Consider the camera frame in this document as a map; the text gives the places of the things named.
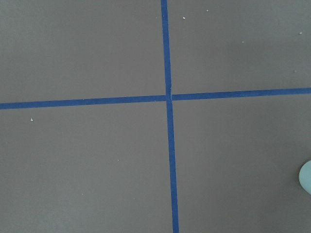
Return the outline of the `vertical blue tape strip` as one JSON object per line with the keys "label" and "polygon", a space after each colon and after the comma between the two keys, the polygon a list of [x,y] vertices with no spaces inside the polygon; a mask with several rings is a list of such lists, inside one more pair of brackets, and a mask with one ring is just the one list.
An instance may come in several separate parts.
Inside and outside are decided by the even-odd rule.
{"label": "vertical blue tape strip", "polygon": [[168,2],[166,0],[161,1],[161,16],[162,16],[162,38],[163,38],[164,73],[165,73],[165,99],[166,99],[166,112],[167,112],[168,149],[169,149],[172,225],[173,225],[173,232],[178,233],[179,216],[178,216],[178,193],[177,193],[174,121],[173,121],[172,75],[171,75],[171,58],[170,58]]}

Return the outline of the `light green plastic cup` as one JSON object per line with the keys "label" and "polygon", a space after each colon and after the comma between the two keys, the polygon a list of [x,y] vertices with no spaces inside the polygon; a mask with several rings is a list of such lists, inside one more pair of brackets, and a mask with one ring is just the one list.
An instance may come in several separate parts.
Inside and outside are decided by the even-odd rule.
{"label": "light green plastic cup", "polygon": [[299,171],[299,182],[301,187],[311,194],[311,161],[306,162]]}

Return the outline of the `long horizontal blue tape strip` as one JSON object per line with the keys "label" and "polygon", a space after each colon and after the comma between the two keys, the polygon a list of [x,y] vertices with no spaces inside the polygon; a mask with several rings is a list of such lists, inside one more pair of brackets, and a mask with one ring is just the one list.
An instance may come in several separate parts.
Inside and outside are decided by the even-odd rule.
{"label": "long horizontal blue tape strip", "polygon": [[[171,95],[171,100],[172,101],[208,100],[208,99],[245,98],[245,97],[280,96],[280,95],[300,95],[310,93],[311,93],[310,88],[208,92],[208,93],[173,94]],[[166,97],[165,95],[154,95],[154,96],[97,98],[97,99],[77,99],[77,100],[9,102],[9,103],[1,103],[0,108],[2,110],[7,110],[7,109],[140,103],[140,102],[166,102],[167,99],[168,97]]]}

